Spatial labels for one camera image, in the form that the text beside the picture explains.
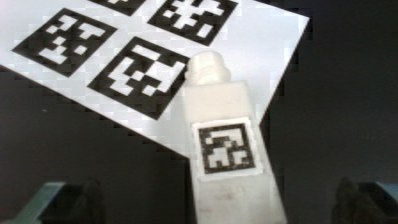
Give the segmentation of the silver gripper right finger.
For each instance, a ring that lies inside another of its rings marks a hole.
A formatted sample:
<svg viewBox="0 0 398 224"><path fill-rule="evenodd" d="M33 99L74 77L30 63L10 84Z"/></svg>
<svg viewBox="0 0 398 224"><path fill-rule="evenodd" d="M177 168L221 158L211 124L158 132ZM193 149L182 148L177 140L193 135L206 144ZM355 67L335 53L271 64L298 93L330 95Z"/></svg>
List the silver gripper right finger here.
<svg viewBox="0 0 398 224"><path fill-rule="evenodd" d="M398 224L398 183L339 181L332 224Z"/></svg>

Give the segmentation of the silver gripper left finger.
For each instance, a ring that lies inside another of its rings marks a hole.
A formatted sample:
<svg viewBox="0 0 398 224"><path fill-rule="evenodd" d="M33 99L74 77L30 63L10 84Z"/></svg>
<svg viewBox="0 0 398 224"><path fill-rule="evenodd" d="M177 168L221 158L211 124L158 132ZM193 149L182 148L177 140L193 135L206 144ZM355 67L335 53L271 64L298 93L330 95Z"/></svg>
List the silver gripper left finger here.
<svg viewBox="0 0 398 224"><path fill-rule="evenodd" d="M22 208L21 224L104 224L106 211L101 186L47 182Z"/></svg>

